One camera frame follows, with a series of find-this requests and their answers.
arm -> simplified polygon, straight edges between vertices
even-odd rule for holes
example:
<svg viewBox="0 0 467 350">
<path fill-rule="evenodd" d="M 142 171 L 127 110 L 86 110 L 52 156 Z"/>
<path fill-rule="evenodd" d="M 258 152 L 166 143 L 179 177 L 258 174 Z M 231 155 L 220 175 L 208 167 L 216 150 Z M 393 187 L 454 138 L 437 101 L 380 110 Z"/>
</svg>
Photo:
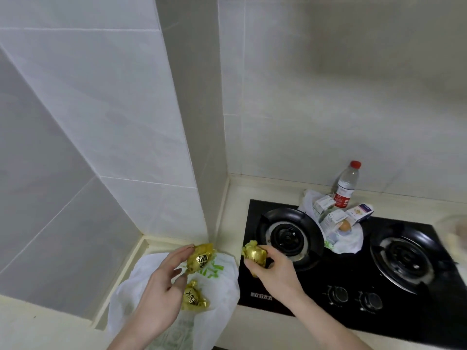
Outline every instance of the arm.
<svg viewBox="0 0 467 350">
<path fill-rule="evenodd" d="M 269 245 L 262 245 L 261 248 L 274 260 L 272 268 L 264 269 L 244 259 L 246 267 L 258 275 L 271 296 L 289 308 L 322 347 L 330 350 L 371 350 L 305 294 L 293 263 L 285 255 Z"/>
<path fill-rule="evenodd" d="M 187 276 L 179 276 L 173 285 L 171 280 L 181 272 L 174 269 L 191 253 L 193 245 L 186 245 L 163 260 L 149 278 L 136 310 L 107 350 L 143 350 L 172 325 L 180 312 Z"/>
</svg>

tiled wall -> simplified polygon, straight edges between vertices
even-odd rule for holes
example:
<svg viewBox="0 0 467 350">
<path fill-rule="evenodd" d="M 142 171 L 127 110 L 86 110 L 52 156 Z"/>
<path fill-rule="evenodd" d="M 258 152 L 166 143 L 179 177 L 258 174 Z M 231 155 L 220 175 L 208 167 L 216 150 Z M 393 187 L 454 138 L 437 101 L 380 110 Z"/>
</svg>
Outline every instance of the tiled wall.
<svg viewBox="0 0 467 350">
<path fill-rule="evenodd" d="M 231 173 L 467 202 L 467 0 L 219 0 Z"/>
<path fill-rule="evenodd" d="M 0 44 L 143 233 L 207 240 L 155 0 L 0 0 Z"/>
<path fill-rule="evenodd" d="M 0 294 L 84 318 L 140 237 L 1 49 L 0 221 Z"/>
<path fill-rule="evenodd" d="M 227 178 L 217 0 L 156 0 L 210 240 Z"/>
</svg>

wrapped food item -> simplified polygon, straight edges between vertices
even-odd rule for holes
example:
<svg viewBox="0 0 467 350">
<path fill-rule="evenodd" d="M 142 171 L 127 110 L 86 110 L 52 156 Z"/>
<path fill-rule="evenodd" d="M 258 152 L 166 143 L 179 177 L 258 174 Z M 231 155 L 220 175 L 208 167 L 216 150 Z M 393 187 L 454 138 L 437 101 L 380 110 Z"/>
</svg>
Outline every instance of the wrapped food item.
<svg viewBox="0 0 467 350">
<path fill-rule="evenodd" d="M 182 310 L 204 311 L 209 307 L 209 301 L 196 289 L 196 280 L 192 280 L 183 292 Z"/>
<path fill-rule="evenodd" d="M 266 265 L 266 258 L 268 257 L 268 252 L 266 252 L 263 248 L 258 246 L 257 241 L 249 241 L 245 246 L 242 248 L 242 256 L 246 259 L 253 260 L 256 264 L 265 267 Z M 254 278 L 257 278 L 256 274 L 251 273 Z"/>
<path fill-rule="evenodd" d="M 211 260 L 215 250 L 212 243 L 196 245 L 195 251 L 186 261 L 186 273 L 193 274 L 202 268 Z"/>
</svg>

plastic bottle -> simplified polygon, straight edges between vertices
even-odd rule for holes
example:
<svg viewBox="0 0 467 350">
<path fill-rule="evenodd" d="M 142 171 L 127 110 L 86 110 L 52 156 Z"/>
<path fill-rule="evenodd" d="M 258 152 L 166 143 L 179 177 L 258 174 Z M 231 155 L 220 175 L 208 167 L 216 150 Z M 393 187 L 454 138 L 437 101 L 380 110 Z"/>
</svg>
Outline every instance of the plastic bottle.
<svg viewBox="0 0 467 350">
<path fill-rule="evenodd" d="M 337 183 L 336 193 L 334 194 L 334 200 L 336 201 L 336 207 L 346 208 L 349 204 L 350 197 L 352 196 L 353 191 L 357 185 L 357 180 L 359 176 L 359 169 L 361 167 L 361 162 L 352 161 L 350 166 L 342 172 Z"/>
</svg>

person's left hand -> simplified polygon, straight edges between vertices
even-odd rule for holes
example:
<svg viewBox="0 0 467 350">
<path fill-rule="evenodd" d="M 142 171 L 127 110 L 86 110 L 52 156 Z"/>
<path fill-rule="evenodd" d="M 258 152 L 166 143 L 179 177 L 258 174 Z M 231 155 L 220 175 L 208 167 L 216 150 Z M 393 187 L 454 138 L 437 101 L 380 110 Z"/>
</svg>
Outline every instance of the person's left hand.
<svg viewBox="0 0 467 350">
<path fill-rule="evenodd" d="M 193 245 L 186 245 L 170 253 L 152 273 L 128 327 L 147 346 L 172 325 L 180 312 L 187 276 L 183 274 L 172 285 L 171 279 L 182 269 L 174 270 L 193 253 Z"/>
</svg>

